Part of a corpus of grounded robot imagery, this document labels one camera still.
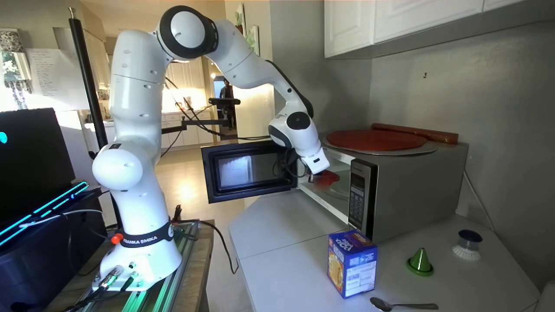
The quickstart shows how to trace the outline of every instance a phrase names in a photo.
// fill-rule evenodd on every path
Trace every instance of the computer monitor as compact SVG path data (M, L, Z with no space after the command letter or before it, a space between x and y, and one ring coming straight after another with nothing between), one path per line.
M74 179L53 109L0 113L0 231Z

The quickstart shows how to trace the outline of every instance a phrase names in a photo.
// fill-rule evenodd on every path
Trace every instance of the green cone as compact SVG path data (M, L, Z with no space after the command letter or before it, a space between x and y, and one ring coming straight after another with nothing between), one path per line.
M409 260L405 260L405 265L417 276L433 274L433 265L429 264L424 248L419 248Z

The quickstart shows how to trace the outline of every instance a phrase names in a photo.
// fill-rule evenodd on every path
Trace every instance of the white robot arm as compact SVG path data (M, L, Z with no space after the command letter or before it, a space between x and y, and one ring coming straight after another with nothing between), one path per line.
M96 288L114 278L110 290L147 290L180 265L162 193L154 175L161 141L161 89L173 61L209 57L235 87L263 83L285 106L270 122L272 141L292 148L312 174L327 168L310 106L272 64L259 61L227 21L213 23L190 7L168 9L148 35L122 31L110 68L112 144L93 160L95 179L110 191L119 208L122 241L103 257Z

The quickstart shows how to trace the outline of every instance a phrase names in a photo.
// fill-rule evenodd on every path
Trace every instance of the small box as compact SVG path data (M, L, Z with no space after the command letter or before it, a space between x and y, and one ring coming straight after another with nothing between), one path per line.
M327 276L343 298L370 291L376 279L377 248L358 231L327 238Z

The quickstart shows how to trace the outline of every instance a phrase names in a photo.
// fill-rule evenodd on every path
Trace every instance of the kitchen counter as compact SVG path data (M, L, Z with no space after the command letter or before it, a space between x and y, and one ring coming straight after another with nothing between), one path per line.
M376 288L343 300L325 276L327 234L346 226L299 191L261 196L232 222L230 238L251 307L282 311L376 311L369 297L390 302L435 302L447 312L530 311L539 293L501 241L487 229L452 217L377 246ZM481 259L452 253L457 231L483 241ZM424 248L431 278L412 274L405 260Z

